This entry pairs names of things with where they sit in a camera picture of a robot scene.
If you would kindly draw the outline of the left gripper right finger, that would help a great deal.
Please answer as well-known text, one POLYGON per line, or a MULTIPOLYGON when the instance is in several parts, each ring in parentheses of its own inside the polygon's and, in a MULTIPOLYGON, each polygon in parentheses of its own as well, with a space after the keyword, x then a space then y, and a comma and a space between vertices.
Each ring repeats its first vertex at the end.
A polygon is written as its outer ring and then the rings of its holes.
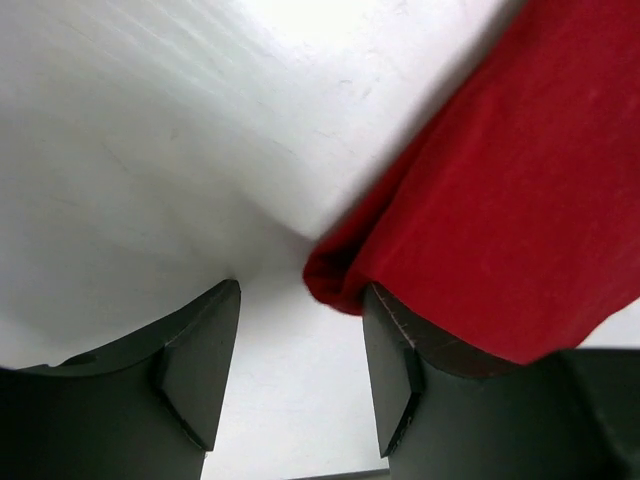
POLYGON ((380 456, 402 442, 427 391, 423 367, 463 379, 513 371, 491 355, 424 319, 378 283, 365 289, 363 332, 380 456))

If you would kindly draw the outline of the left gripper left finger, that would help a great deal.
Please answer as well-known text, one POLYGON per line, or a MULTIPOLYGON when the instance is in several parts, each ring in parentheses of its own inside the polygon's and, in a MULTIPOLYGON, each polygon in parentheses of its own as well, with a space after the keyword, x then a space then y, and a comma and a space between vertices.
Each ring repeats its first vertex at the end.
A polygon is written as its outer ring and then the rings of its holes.
POLYGON ((189 439, 214 448, 241 302, 238 281, 223 280, 177 311, 128 335, 24 374, 91 378, 149 360, 151 388, 189 439))

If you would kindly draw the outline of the red t shirt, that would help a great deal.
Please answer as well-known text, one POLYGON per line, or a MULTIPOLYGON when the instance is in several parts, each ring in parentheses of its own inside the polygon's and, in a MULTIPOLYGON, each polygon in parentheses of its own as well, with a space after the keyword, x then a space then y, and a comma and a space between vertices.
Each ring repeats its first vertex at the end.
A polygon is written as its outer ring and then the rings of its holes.
POLYGON ((351 315, 377 283, 518 364, 635 301, 638 3, 526 3, 303 278, 351 315))

